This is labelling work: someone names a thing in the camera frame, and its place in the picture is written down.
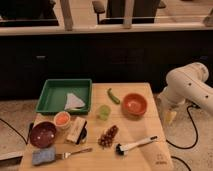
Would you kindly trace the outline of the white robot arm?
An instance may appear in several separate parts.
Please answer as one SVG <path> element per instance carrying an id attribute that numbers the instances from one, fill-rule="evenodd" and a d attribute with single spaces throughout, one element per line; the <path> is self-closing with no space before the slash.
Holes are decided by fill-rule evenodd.
<path id="1" fill-rule="evenodd" d="M 208 77 L 208 68 L 200 62 L 178 67 L 167 73 L 167 86 L 158 96 L 165 124 L 173 122 L 177 114 L 175 108 L 183 105 L 186 100 L 213 114 L 213 88 L 206 84 Z"/>

